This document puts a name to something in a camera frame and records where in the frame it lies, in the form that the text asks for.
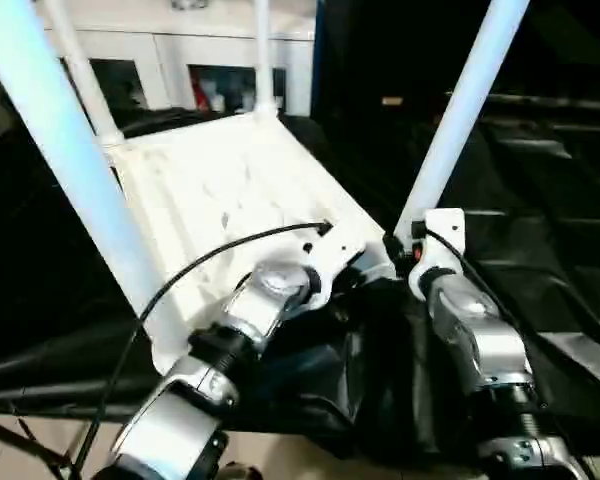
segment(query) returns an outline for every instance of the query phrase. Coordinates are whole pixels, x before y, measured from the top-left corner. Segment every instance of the tile floor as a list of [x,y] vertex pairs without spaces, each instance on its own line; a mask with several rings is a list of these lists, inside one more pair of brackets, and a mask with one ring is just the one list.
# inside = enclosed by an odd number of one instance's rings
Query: tile floor
[[[84,423],[73,420],[27,418],[38,440],[57,451],[66,451],[84,433]],[[0,424],[20,434],[16,419],[0,416]],[[84,470],[84,478],[102,468],[109,448],[120,428],[105,424],[100,429]],[[312,445],[304,438],[290,435],[231,433],[221,464],[231,460],[256,465],[265,480],[443,480],[461,478],[457,473],[414,474],[387,470],[361,461],[340,461]],[[600,476],[600,459],[595,459]],[[52,479],[36,458],[0,444],[0,480]]]

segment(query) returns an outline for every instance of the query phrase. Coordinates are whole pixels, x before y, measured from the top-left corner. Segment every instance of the red object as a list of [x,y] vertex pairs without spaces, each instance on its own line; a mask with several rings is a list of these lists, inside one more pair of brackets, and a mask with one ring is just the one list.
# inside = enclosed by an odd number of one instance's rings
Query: red object
[[196,109],[201,112],[208,112],[211,110],[209,99],[204,93],[202,86],[200,85],[200,77],[195,68],[189,68],[189,78],[191,79],[191,88],[193,89],[193,96],[196,99]]

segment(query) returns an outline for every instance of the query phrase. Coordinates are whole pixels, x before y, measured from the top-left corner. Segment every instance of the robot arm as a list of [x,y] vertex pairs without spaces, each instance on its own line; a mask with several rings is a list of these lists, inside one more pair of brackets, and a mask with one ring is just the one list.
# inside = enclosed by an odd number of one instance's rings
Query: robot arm
[[409,285],[426,301],[433,331],[453,359],[485,472],[497,479],[585,480],[564,440],[534,416],[540,405],[519,333],[463,275],[449,249],[426,234],[438,233],[463,253],[462,210],[430,210],[424,227],[422,256]]
[[364,249],[355,229],[336,225],[305,261],[268,260],[226,299],[211,326],[189,338],[180,358],[119,435],[110,465],[95,478],[206,480],[227,445],[223,412],[280,324],[327,303],[335,276]]

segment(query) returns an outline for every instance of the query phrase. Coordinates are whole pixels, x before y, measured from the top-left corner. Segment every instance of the cabinet door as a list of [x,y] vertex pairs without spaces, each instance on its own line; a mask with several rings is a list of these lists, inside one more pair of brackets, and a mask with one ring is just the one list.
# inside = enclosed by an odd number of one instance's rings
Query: cabinet door
[[[156,35],[169,98],[174,105],[226,112],[250,110],[255,93],[252,38]],[[313,43],[272,40],[274,94],[283,111],[308,115]]]
[[[47,30],[60,56],[62,46]],[[158,60],[153,35],[147,33],[79,31],[78,37],[110,106],[135,101],[150,110],[172,106]]]

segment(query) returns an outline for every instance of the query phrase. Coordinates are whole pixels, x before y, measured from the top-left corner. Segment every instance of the white pole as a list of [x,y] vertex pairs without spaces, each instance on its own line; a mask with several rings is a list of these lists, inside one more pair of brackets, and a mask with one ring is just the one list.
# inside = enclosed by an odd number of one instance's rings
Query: white pole
[[124,141],[124,136],[113,121],[98,79],[71,24],[65,2],[66,0],[45,0],[53,30],[58,35],[71,77],[100,142],[105,146],[117,145]]
[[411,224],[435,208],[509,50],[529,0],[492,0],[424,159],[395,235],[411,247]]
[[255,0],[256,10],[256,106],[258,113],[276,115],[278,108],[273,97],[271,45],[269,43],[269,0]]
[[[139,313],[162,279],[30,0],[0,0],[0,81]],[[145,325],[163,358],[184,352],[188,335],[165,300]]]

